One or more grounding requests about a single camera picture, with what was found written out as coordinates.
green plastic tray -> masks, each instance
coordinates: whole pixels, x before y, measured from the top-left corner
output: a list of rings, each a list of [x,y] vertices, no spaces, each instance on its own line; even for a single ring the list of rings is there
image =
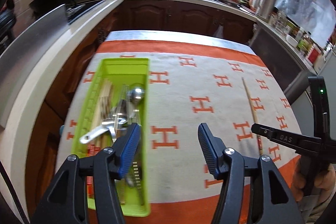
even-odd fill
[[[130,90],[137,84],[141,84],[145,91],[148,90],[148,68],[147,58],[107,58],[102,59],[92,79],[92,83],[84,100],[81,114],[73,137],[71,153],[82,158],[86,156],[87,146],[79,142],[79,138],[86,134],[91,127],[91,121],[95,111],[96,103],[104,79],[108,79],[113,85],[113,98],[111,106],[115,106],[119,100],[123,84],[129,85]],[[145,217],[150,213],[147,193],[147,172],[146,172],[146,145],[147,145],[147,94],[138,106],[142,124],[142,191],[144,205],[141,205],[136,188],[125,186],[125,204],[121,205],[123,214],[126,216]],[[95,200],[88,198],[88,207],[95,208]]]

table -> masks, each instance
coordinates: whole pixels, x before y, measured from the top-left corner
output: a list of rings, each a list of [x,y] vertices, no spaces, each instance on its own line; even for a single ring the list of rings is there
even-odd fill
[[[91,60],[78,86],[58,150],[56,170],[70,154],[76,121],[95,69],[103,58],[150,59],[147,124],[147,177],[151,214],[127,217],[127,223],[210,223],[221,183],[208,173],[197,139],[206,122],[227,147],[258,157],[250,132],[249,89],[258,122],[300,133],[281,88],[253,51],[245,45],[195,34],[164,31],[111,32]],[[291,182],[297,155],[262,138],[268,154]],[[248,190],[249,180],[245,181]],[[247,217],[243,201],[241,222]]]

